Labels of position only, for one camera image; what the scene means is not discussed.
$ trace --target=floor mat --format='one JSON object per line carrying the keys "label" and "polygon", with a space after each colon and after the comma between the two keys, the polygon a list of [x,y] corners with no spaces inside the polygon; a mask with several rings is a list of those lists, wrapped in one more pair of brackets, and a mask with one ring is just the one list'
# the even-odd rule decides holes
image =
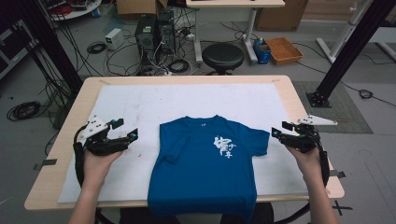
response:
{"label": "floor mat", "polygon": [[319,82],[293,82],[306,113],[338,122],[338,125],[335,126],[315,126],[320,133],[373,133],[361,115],[361,112],[348,95],[345,87],[341,84],[335,87],[332,95],[329,97],[331,108],[312,107],[305,94],[307,92],[314,92],[319,84]]}

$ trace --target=white desk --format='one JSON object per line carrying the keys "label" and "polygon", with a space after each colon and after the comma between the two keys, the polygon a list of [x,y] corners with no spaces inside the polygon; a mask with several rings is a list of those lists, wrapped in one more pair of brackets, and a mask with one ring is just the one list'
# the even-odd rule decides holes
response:
{"label": "white desk", "polygon": [[[64,126],[62,127],[50,153],[48,160],[56,159],[55,165],[43,166],[25,202],[28,210],[48,210],[73,208],[73,203],[58,203],[62,192],[67,168],[73,157],[73,138],[79,127],[86,124],[95,105],[95,101],[103,86],[106,85],[175,85],[175,84],[265,84],[276,86],[290,121],[297,121],[305,115],[304,107],[286,76],[229,76],[229,77],[90,77],[85,80]],[[342,198],[344,190],[336,176],[331,176],[327,186],[330,198]],[[307,194],[260,195],[259,202],[307,200]],[[103,202],[99,207],[131,207],[147,206],[145,200],[124,202]]]}
{"label": "white desk", "polygon": [[195,60],[201,63],[202,50],[199,37],[199,22],[202,21],[248,21],[247,34],[243,36],[244,45],[250,59],[250,64],[257,63],[257,57],[250,42],[254,20],[258,7],[283,7],[283,0],[216,0],[216,1],[186,1],[188,7],[195,11]]}

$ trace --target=black metal pole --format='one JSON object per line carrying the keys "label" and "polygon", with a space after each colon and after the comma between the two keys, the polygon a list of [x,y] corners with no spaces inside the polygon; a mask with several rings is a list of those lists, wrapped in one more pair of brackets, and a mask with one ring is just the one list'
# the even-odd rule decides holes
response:
{"label": "black metal pole", "polygon": [[314,93],[306,94],[313,107],[324,107],[328,104],[328,99],[334,88],[374,35],[380,23],[395,6],[396,0],[373,1],[332,64],[326,77],[323,78]]}
{"label": "black metal pole", "polygon": [[72,93],[72,98],[76,98],[81,89],[82,80],[78,76],[75,67],[70,62],[55,33],[50,28],[37,0],[14,0],[10,4],[14,4],[15,9],[20,13],[26,25],[28,25],[32,35],[37,38],[64,78]]}

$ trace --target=t-shirt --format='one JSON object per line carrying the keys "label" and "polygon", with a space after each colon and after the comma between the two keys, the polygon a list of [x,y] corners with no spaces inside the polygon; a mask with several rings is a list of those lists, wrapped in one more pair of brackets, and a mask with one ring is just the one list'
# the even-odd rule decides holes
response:
{"label": "t-shirt", "polygon": [[148,208],[160,217],[229,214],[249,223],[257,200],[251,160],[267,153],[268,138],[220,116],[161,124]]}

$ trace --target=white sheet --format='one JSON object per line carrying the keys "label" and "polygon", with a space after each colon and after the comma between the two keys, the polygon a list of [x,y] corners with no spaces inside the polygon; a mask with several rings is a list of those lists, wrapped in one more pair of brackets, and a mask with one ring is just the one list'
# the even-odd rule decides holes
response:
{"label": "white sheet", "polygon": [[[161,123],[184,116],[219,115],[270,133],[271,127],[282,130],[281,122],[288,120],[274,84],[104,86],[93,115],[105,122],[124,119],[125,124],[111,130],[109,138],[125,136],[135,128],[139,131],[139,139],[113,163],[99,202],[147,199]],[[74,164],[73,158],[59,203],[73,203],[78,198]],[[277,139],[270,137],[268,154],[253,158],[253,165],[258,195],[307,193],[294,158]]]}

